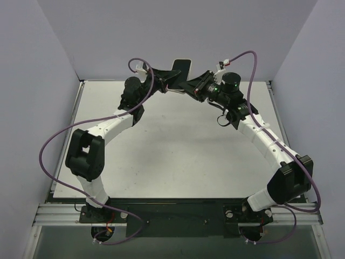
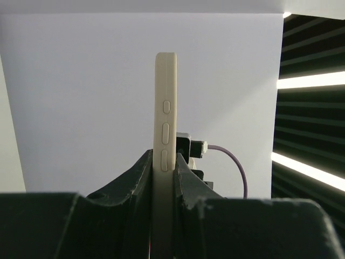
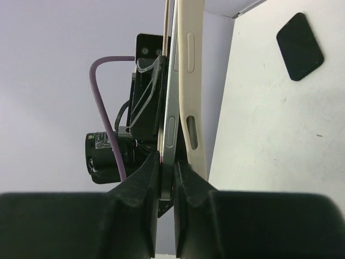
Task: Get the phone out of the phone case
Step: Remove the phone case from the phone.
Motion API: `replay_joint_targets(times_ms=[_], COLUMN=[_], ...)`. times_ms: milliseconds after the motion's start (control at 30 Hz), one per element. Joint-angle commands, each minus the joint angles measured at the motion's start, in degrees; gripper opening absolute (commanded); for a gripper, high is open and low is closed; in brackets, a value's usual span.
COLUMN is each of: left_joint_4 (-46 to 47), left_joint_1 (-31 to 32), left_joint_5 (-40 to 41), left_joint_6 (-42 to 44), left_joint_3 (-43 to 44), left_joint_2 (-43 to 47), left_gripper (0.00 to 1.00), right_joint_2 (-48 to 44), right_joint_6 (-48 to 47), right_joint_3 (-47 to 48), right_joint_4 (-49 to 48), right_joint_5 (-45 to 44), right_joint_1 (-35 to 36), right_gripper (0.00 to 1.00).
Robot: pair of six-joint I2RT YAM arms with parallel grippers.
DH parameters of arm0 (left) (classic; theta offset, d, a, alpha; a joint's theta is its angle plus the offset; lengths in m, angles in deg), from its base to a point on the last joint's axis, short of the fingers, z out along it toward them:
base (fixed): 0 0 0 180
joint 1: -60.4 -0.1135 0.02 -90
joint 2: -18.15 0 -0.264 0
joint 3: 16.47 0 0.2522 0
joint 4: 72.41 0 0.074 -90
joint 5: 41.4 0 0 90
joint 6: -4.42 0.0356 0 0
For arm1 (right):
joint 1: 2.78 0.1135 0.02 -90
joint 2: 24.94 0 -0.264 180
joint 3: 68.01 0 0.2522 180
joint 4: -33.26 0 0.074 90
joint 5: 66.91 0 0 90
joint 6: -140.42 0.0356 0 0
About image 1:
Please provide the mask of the black phone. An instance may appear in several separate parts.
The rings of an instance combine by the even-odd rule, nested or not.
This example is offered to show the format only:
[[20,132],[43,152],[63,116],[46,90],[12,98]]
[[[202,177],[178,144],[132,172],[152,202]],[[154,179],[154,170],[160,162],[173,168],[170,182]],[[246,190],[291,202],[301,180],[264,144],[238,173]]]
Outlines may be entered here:
[[180,76],[175,80],[179,83],[187,81],[192,65],[191,59],[175,59],[172,64],[172,70],[181,70]]

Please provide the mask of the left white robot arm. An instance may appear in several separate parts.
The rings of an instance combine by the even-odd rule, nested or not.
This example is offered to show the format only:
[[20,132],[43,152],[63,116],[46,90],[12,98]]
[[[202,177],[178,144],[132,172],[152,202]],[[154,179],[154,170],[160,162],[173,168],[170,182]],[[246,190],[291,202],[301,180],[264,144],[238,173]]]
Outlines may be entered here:
[[144,82],[129,77],[113,119],[107,119],[87,130],[73,132],[65,159],[65,165],[77,177],[87,193],[86,206],[99,222],[110,218],[109,196],[104,189],[101,173],[105,167],[105,147],[122,131],[134,126],[141,119],[144,108],[140,101],[155,92],[166,93],[167,88],[177,88],[187,80],[189,69],[174,66],[171,71],[154,70]]

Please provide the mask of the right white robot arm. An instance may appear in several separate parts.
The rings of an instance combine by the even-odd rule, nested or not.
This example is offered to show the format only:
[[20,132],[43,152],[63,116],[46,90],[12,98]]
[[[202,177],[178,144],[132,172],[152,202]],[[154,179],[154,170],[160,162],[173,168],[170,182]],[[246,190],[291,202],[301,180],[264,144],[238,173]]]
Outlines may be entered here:
[[241,206],[241,215],[248,221],[260,211],[283,205],[304,194],[312,187],[310,179],[313,161],[291,150],[265,123],[257,109],[248,102],[239,89],[241,77],[225,73],[217,82],[211,71],[179,83],[186,94],[197,101],[207,101],[222,110],[223,116],[237,131],[246,136],[265,158],[273,176],[262,190],[249,196]]

